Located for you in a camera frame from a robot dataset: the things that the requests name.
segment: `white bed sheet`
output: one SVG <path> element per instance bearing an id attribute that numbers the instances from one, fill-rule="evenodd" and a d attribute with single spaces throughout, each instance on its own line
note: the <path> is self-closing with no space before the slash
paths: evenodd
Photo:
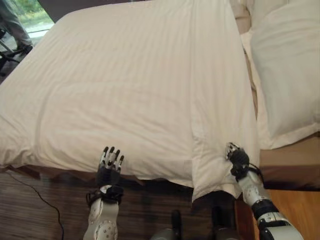
<path id="1" fill-rule="evenodd" d="M 0 166 L 123 174 L 240 191 L 227 142 L 259 161 L 250 81 L 229 1 L 153 0 L 70 13 L 0 85 Z"/>

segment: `person's leg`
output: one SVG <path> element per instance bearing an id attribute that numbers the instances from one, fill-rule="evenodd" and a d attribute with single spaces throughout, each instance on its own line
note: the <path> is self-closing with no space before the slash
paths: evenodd
<path id="1" fill-rule="evenodd" d="M 6 30 L 14 37 L 18 49 L 32 45 L 28 33 L 7 0 L 0 0 L 0 16 Z"/>

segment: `white robotic arm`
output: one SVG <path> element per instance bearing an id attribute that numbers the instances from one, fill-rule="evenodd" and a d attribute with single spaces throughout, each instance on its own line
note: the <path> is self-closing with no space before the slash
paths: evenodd
<path id="1" fill-rule="evenodd" d="M 117 186 L 117 183 L 124 156 L 118 161 L 120 151 L 114 153 L 114 147 L 109 152 L 108 149 L 106 147 L 102 153 L 96 175 L 99 190 L 86 196 L 90 215 L 83 240 L 118 239 L 117 216 L 123 189 Z"/>
<path id="2" fill-rule="evenodd" d="M 257 220 L 260 240 L 303 240 L 300 232 L 279 212 L 271 201 L 259 177 L 259 169 L 250 167 L 246 152 L 235 143 L 228 143 L 226 158 L 233 164 L 231 174 L 235 176 L 248 204 Z"/>

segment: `pillowcase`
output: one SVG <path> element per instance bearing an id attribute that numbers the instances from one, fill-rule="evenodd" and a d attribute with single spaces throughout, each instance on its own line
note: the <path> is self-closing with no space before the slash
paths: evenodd
<path id="1" fill-rule="evenodd" d="M 319 9 L 319 0 L 292 1 L 241 36 L 257 90 L 261 149 L 289 145 L 319 131 Z"/>
<path id="2" fill-rule="evenodd" d="M 252 29 L 256 29 L 264 17 L 272 11 L 286 5 L 288 1 L 289 0 L 255 0 L 251 7 Z"/>

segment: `power cord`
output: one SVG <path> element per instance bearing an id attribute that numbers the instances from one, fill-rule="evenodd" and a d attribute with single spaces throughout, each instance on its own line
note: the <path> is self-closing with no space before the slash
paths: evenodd
<path id="1" fill-rule="evenodd" d="M 36 194 L 38 194 L 39 198 L 40 198 L 43 202 L 45 202 L 48 206 L 50 206 L 51 208 L 53 208 L 53 209 L 56 210 L 56 212 L 58 213 L 58 223 L 59 223 L 59 225 L 60 225 L 60 227 L 61 227 L 61 240 L 64 240 L 65 230 L 64 230 L 64 226 L 62 225 L 62 223 L 61 223 L 61 221 L 60 221 L 60 211 L 59 211 L 59 209 L 58 209 L 57 207 L 53 206 L 52 204 L 50 204 L 49 202 L 47 202 L 46 200 L 44 200 L 43 197 L 40 195 L 40 193 L 37 191 L 37 189 L 35 189 L 33 186 L 31 186 L 31 185 L 29 185 L 29 184 L 27 184 L 27 183 L 24 183 L 23 181 L 18 180 L 17 178 L 15 178 L 14 176 L 12 176 L 12 175 L 11 175 L 10 173 L 8 173 L 8 172 L 5 172 L 5 173 L 8 174 L 11 178 L 13 178 L 14 180 L 16 180 L 17 182 L 19 182 L 19 183 L 21 183 L 21 184 L 23 184 L 23 185 L 25 185 L 25 186 L 28 186 L 29 188 L 32 188 L 32 189 L 36 192 Z"/>
<path id="2" fill-rule="evenodd" d="M 260 176 L 262 184 L 265 185 L 265 178 L 264 175 L 262 174 L 260 168 L 258 168 L 256 165 L 254 165 L 253 163 L 249 163 L 249 165 L 251 165 L 252 167 L 249 167 L 249 170 L 255 172 L 258 176 Z"/>

